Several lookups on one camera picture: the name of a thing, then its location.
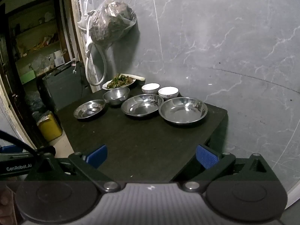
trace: yellow trash can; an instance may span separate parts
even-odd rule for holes
[[[45,115],[37,122],[37,126],[48,142],[62,135],[62,129],[58,125],[53,113],[50,111],[47,111]]]

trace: stir-fried food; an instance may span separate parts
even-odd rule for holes
[[[123,74],[117,74],[112,81],[107,85],[107,89],[115,89],[119,87],[124,87],[133,82],[131,77],[125,76]]]

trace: deep metal bowl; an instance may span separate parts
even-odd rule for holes
[[[121,110],[133,117],[144,117],[158,110],[164,99],[158,95],[143,94],[124,101]]]
[[[74,111],[74,117],[77,119],[87,119],[100,113],[105,107],[105,101],[93,100],[88,101],[77,107]]]
[[[112,106],[117,106],[122,104],[128,98],[130,89],[128,88],[116,88],[110,91],[107,91],[103,95],[103,99],[106,103],[111,104]]]
[[[203,119],[207,106],[200,100],[189,97],[177,97],[165,101],[159,108],[159,114],[167,121],[177,124],[191,124]]]

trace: silver bolt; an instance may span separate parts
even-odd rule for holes
[[[115,190],[118,187],[118,184],[116,182],[110,181],[110,182],[106,182],[103,187],[106,190]]]
[[[189,190],[195,190],[195,189],[198,189],[200,187],[200,185],[197,182],[191,181],[191,182],[185,183],[185,187],[187,187]]]

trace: tabletop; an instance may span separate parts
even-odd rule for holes
[[[208,114],[189,127],[170,125],[158,113],[147,119],[126,116],[120,107],[105,107],[92,121],[78,121],[74,110],[81,104],[102,99],[97,91],[58,111],[58,117],[75,152],[89,154],[102,145],[107,160],[99,171],[115,181],[168,182],[190,162],[199,144],[206,144],[227,115],[225,109],[206,104]],[[140,87],[130,96],[142,94]]]

